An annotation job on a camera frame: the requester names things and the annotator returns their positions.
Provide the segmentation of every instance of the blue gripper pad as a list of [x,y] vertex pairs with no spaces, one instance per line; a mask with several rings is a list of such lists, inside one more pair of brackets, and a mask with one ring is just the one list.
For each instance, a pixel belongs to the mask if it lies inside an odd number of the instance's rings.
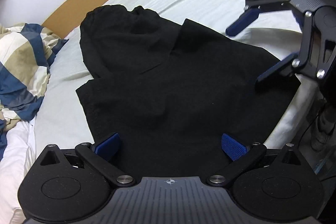
[[120,147],[120,137],[118,133],[107,138],[100,144],[94,144],[94,152],[102,157],[104,160],[109,161],[115,153],[119,150]]
[[230,137],[228,134],[223,134],[222,136],[222,150],[227,154],[233,161],[238,160],[241,156],[248,152],[245,145],[237,142],[234,138]]
[[235,22],[227,27],[225,33],[228,37],[235,37],[248,25],[255,21],[260,14],[259,8],[247,9]]

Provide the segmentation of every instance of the blanket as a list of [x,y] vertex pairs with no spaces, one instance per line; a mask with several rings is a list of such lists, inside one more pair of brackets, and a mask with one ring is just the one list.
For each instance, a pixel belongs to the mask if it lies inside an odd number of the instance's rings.
[[0,160],[6,132],[39,110],[50,65],[67,41],[38,24],[0,26]]

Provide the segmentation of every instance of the silver bolt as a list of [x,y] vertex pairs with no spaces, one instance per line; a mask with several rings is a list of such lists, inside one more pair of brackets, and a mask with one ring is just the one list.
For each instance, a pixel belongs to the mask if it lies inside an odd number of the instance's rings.
[[294,59],[293,62],[292,62],[292,67],[293,68],[297,68],[300,64],[300,60],[298,59]]
[[326,72],[323,69],[320,69],[320,70],[318,70],[316,76],[317,76],[318,79],[323,79],[325,73]]
[[128,184],[133,181],[133,178],[129,175],[121,175],[117,177],[117,181],[121,184]]
[[209,177],[209,181],[212,183],[222,183],[225,181],[225,177],[221,176],[221,175],[213,175],[211,177]]

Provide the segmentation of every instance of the mattress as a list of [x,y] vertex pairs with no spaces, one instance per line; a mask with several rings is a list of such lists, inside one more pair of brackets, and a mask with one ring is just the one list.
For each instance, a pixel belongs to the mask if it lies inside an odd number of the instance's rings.
[[[143,6],[161,17],[182,24],[185,18],[222,34],[243,12],[244,0],[109,0],[107,5],[122,4],[128,10]],[[236,40],[263,47],[279,59],[300,48],[300,28],[291,12],[264,14]],[[51,77],[35,123],[37,155],[50,143],[61,149],[81,142],[93,142],[76,89],[92,79],[82,62],[80,30],[75,28],[50,69]],[[266,140],[268,148],[281,148],[290,141],[302,122],[317,86],[300,77],[301,85],[288,109]]]

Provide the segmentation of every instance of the black cloth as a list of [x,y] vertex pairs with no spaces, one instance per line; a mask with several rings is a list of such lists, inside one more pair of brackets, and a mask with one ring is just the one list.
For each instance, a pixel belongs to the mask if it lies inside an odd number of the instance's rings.
[[222,134],[263,143],[300,85],[291,77],[257,93],[273,55],[142,7],[99,7],[80,30],[94,77],[77,89],[89,128],[95,140],[120,134],[112,163],[137,179],[215,174],[230,163]]

